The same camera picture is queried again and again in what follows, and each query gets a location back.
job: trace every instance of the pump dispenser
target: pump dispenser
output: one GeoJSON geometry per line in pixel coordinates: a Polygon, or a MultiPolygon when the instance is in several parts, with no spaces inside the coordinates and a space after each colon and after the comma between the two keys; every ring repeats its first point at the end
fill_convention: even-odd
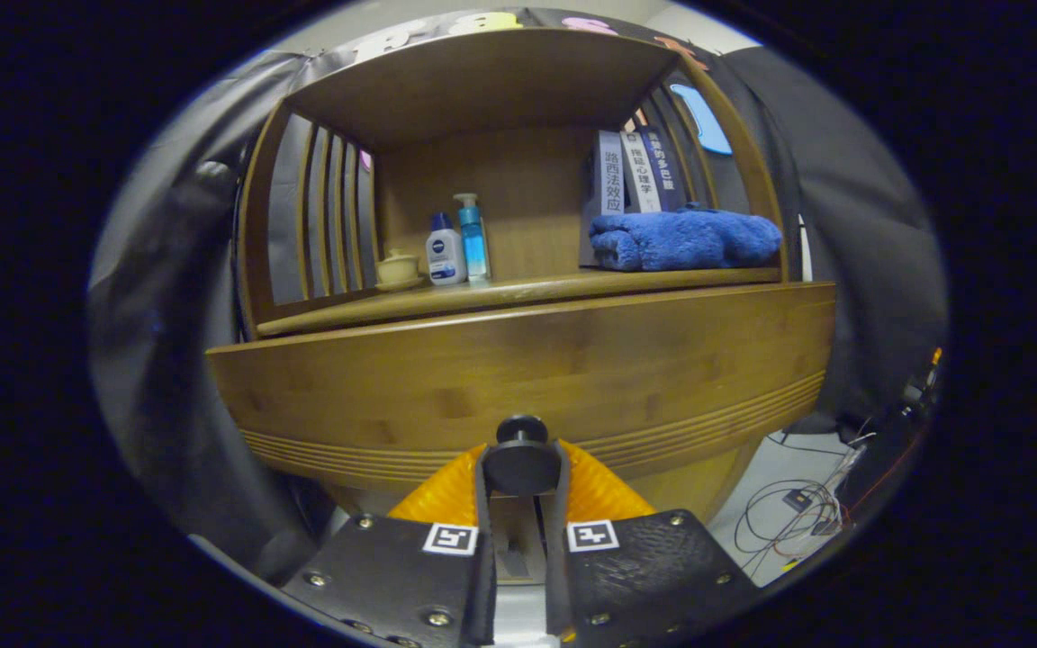
{"type": "Polygon", "coordinates": [[[472,282],[491,278],[491,261],[486,251],[486,235],[482,232],[482,219],[478,216],[477,194],[455,194],[461,201],[458,225],[461,226],[461,249],[467,256],[467,276],[472,282]]]}

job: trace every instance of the wooden shelf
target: wooden shelf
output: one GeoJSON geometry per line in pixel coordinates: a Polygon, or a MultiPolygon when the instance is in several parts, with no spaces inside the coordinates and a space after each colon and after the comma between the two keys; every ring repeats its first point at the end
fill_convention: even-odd
{"type": "Polygon", "coordinates": [[[328,308],[259,323],[263,336],[325,331],[403,317],[447,315],[630,292],[675,290],[738,283],[778,283],[778,267],[609,272],[581,270],[573,275],[542,276],[513,282],[458,283],[418,290],[386,292],[328,308]]]}
{"type": "Polygon", "coordinates": [[[679,55],[629,37],[523,28],[440,37],[328,75],[290,110],[379,154],[460,133],[617,129],[679,55]]]}

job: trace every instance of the curved wooden panel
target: curved wooden panel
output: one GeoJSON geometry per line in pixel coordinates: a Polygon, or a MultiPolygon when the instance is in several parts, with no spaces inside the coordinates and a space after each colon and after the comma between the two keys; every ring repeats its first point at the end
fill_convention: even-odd
{"type": "MultiPolygon", "coordinates": [[[[707,197],[711,200],[709,208],[720,208],[720,196],[714,190],[714,177],[711,176],[711,162],[707,159],[705,148],[703,148],[702,144],[699,143],[699,128],[695,125],[692,115],[688,114],[689,111],[685,102],[675,98],[674,92],[671,91],[670,87],[664,87],[663,95],[666,97],[667,102],[671,104],[671,110],[679,116],[679,121],[682,122],[683,131],[686,131],[686,137],[695,143],[695,154],[697,159],[699,159],[699,170],[702,172],[703,181],[706,184],[707,197]]],[[[679,159],[683,160],[685,157],[686,156],[680,154],[679,159]]]]}
{"type": "Polygon", "coordinates": [[[304,300],[314,297],[314,280],[310,262],[310,169],[314,161],[314,140],[317,126],[306,132],[304,157],[299,171],[299,197],[296,202],[296,248],[299,255],[299,286],[304,300]]]}
{"type": "Polygon", "coordinates": [[[515,412],[623,479],[706,459],[810,412],[833,283],[581,300],[207,351],[259,456],[409,489],[515,412]]]}
{"type": "Polygon", "coordinates": [[[758,150],[757,144],[754,144],[750,132],[747,131],[747,123],[741,121],[738,111],[735,110],[731,100],[727,98],[720,86],[699,68],[699,63],[691,58],[691,55],[685,53],[680,55],[682,55],[683,73],[695,84],[695,89],[699,90],[699,93],[706,100],[706,105],[711,108],[720,126],[723,126],[723,134],[726,135],[727,142],[731,143],[735,163],[738,165],[738,174],[741,176],[741,185],[747,192],[750,213],[769,219],[782,232],[779,271],[782,274],[783,282],[786,282],[786,237],[788,234],[786,227],[782,226],[779,200],[775,196],[775,185],[770,181],[770,173],[766,171],[766,163],[762,160],[762,151],[758,150]]]}
{"type": "Polygon", "coordinates": [[[354,279],[352,290],[362,290],[366,286],[363,276],[362,250],[358,246],[358,146],[346,143],[343,148],[343,214],[345,214],[345,263],[346,275],[354,279]]]}
{"type": "Polygon", "coordinates": [[[243,319],[252,338],[258,337],[256,326],[272,319],[275,310],[275,288],[271,286],[270,210],[271,182],[275,179],[275,163],[279,144],[290,119],[290,108],[277,103],[262,124],[255,150],[250,156],[247,179],[243,184],[243,207],[239,214],[239,301],[243,319]]]}
{"type": "Polygon", "coordinates": [[[330,131],[323,131],[323,173],[317,177],[317,195],[323,197],[323,222],[317,229],[319,236],[317,237],[317,258],[321,259],[319,263],[319,270],[321,271],[321,276],[319,279],[323,282],[323,294],[329,297],[334,292],[333,286],[333,263],[331,262],[331,251],[330,251],[330,240],[331,240],[331,195],[330,190],[330,178],[331,178],[331,150],[332,144],[334,143],[334,134],[330,131]]]}
{"type": "MultiPolygon", "coordinates": [[[[815,404],[822,373],[738,405],[612,438],[580,443],[583,450],[622,479],[657,474],[703,460],[803,418],[815,404]]],[[[256,454],[280,471],[308,474],[346,487],[396,488],[419,485],[458,455],[458,451],[377,451],[297,442],[243,430],[256,454]]]]}

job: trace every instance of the wall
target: wall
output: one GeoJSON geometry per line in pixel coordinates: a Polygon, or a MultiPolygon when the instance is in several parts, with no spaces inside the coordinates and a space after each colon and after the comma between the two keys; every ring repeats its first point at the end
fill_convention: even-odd
{"type": "Polygon", "coordinates": [[[292,32],[273,49],[284,52],[317,51],[338,48],[355,37],[379,31],[415,18],[437,13],[493,7],[553,7],[594,13],[599,17],[646,24],[668,7],[676,7],[668,0],[552,0],[548,3],[484,3],[482,0],[363,0],[346,4],[341,9],[325,13],[313,24],[292,32]]]}
{"type": "MultiPolygon", "coordinates": [[[[670,0],[552,0],[546,3],[513,3],[515,7],[553,7],[612,17],[691,40],[711,52],[732,52],[760,45],[731,26],[702,11],[670,0]]],[[[415,18],[466,9],[491,8],[481,0],[362,0],[325,13],[319,20],[291,32],[272,49],[283,52],[330,50],[355,37],[403,24],[415,18]]]]}
{"type": "Polygon", "coordinates": [[[671,34],[679,40],[691,40],[708,52],[726,54],[761,45],[737,32],[732,26],[722,24],[714,18],[684,7],[682,4],[668,3],[667,7],[647,18],[642,25],[671,34]]]}

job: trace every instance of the blue towel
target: blue towel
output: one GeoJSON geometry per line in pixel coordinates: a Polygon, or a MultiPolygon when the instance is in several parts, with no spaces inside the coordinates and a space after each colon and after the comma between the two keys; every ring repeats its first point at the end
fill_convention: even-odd
{"type": "Polygon", "coordinates": [[[782,233],[759,216],[697,208],[599,216],[590,227],[594,258],[607,270],[753,267],[778,251],[782,233]]]}

